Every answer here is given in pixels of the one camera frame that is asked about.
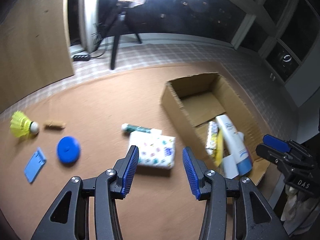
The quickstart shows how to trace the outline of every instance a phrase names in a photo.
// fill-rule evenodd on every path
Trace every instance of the cardboard box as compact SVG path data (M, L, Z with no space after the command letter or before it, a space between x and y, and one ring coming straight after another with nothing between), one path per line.
M161 104L186 146L209 169L216 169L205 150L207 122L217 115L227 114L238 131L244 133L244 143L253 161L248 177L258 184L269 162L257 156L256 146L263 133L244 101L228 81L217 73L202 73L166 82Z

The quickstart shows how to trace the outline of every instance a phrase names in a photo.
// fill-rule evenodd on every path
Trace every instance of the yellow shuttlecock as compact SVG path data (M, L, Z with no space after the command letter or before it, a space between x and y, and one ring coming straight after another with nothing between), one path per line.
M30 133L37 134L39 132L39 125L37 122L32 122L21 111L16 111L11 117L11 132L15 137L21 137Z

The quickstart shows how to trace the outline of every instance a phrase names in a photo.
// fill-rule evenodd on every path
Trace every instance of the white wall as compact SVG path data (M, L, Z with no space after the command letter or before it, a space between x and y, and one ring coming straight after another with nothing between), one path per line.
M320 37L302 66L285 88L299 107L320 87Z
M320 108L320 89L302 106L299 107L299 125L297 142L303 143L313 136L318 131L319 125L319 108Z

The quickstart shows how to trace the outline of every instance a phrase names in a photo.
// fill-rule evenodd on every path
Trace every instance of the silver bolt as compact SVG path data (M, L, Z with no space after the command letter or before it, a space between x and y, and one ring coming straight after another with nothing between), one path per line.
M108 170L106 170L106 174L109 175L109 176L112 176L112 175L115 174L115 173L116 173L116 171L113 170L113 169L108 169Z
M79 180L80 180L80 177L78 177L78 176L74 176L71 178L72 183L77 183L77 182L79 182Z
M214 170L207 170L207 171L206 171L206 174L207 174L208 176L213 176L213 175L216 174L216 172L215 172Z
M242 177L242 178L241 178L241 181L242 181L243 183L245 183L245 184L249 184L250 181L251 181L251 179L249 179L249 178L247 178L247 177Z

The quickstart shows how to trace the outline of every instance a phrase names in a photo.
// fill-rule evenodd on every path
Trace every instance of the blue round lid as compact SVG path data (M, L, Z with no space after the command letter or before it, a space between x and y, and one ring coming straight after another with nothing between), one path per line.
M74 137L63 137L57 145L57 155L62 163L73 163L79 158L80 144Z

